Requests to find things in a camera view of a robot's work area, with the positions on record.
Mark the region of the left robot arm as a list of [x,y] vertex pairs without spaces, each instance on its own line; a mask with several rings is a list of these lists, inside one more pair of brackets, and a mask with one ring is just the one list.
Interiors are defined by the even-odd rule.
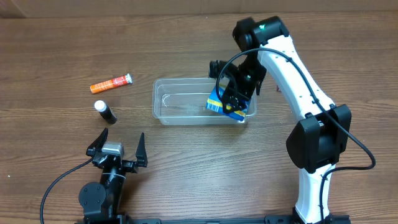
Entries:
[[98,182],[90,182],[80,190],[83,223],[132,223],[129,215],[118,210],[126,174],[136,174],[140,167],[147,167],[145,135],[140,136],[134,161],[124,158],[122,143],[109,141],[107,137],[108,128],[104,128],[86,150],[91,163],[102,173]]

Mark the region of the black bottle white cap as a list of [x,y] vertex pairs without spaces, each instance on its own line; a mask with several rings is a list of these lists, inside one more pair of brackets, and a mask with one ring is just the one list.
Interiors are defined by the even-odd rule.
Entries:
[[97,100],[94,103],[94,108],[96,111],[99,112],[101,117],[108,123],[108,124],[115,124],[117,121],[117,117],[111,111],[110,107],[103,101]]

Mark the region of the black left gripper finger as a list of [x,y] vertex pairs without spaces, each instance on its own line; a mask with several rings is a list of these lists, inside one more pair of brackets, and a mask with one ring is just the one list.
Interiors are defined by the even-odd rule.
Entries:
[[136,150],[136,166],[138,167],[147,167],[148,160],[147,160],[147,153],[145,147],[145,134],[141,133],[139,144]]
[[101,134],[87,147],[86,155],[95,156],[97,152],[101,152],[108,137],[108,128],[104,128]]

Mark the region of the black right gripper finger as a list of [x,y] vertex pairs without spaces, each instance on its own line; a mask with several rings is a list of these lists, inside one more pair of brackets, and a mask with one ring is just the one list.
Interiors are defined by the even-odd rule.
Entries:
[[231,98],[231,101],[229,103],[231,106],[230,110],[234,113],[246,114],[248,112],[250,103],[250,100],[247,101],[245,99]]
[[233,90],[225,90],[221,96],[224,113],[233,113],[238,110],[238,100],[235,98]]

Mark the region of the blue VapoDrops box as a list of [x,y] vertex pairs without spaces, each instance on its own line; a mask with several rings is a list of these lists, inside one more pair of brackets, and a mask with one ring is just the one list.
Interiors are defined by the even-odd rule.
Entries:
[[206,109],[214,111],[216,113],[229,116],[237,121],[243,121],[248,115],[249,106],[251,104],[251,100],[244,102],[246,105],[246,109],[234,111],[232,113],[226,114],[223,112],[223,104],[216,94],[216,87],[211,91],[207,101],[206,101]]

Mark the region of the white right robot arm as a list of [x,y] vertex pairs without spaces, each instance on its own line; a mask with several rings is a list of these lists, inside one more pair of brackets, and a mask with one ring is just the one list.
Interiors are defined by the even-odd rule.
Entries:
[[287,138],[290,159],[299,169],[298,199],[290,215],[267,215],[265,223],[349,223],[347,215],[328,209],[331,172],[346,149],[351,111],[336,106],[317,85],[298,56],[282,20],[256,22],[248,17],[236,23],[233,38],[245,60],[210,62],[209,76],[216,85],[206,108],[237,121],[246,117],[251,99],[271,75],[295,117]]

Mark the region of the orange tablet tube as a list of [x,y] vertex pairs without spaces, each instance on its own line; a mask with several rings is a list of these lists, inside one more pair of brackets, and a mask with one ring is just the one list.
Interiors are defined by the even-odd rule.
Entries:
[[128,73],[117,78],[91,85],[90,91],[92,92],[92,94],[96,94],[130,84],[133,84],[133,79],[132,76]]

